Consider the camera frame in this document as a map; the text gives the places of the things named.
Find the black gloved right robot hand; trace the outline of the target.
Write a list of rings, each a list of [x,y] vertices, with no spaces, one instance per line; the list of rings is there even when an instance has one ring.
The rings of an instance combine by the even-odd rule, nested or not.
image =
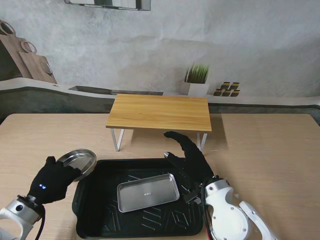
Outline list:
[[[166,138],[177,141],[184,152],[184,157],[177,157],[171,152],[164,154],[165,158],[173,166],[183,171],[190,179],[199,184],[206,185],[216,180],[214,172],[203,153],[189,137],[175,131],[167,131],[163,135]]]

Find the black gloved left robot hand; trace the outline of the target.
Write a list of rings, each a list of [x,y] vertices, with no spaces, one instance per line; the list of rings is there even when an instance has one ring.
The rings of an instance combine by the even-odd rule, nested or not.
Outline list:
[[[27,197],[37,205],[60,201],[66,197],[68,186],[80,175],[78,168],[64,166],[54,156],[49,156],[33,179]]]

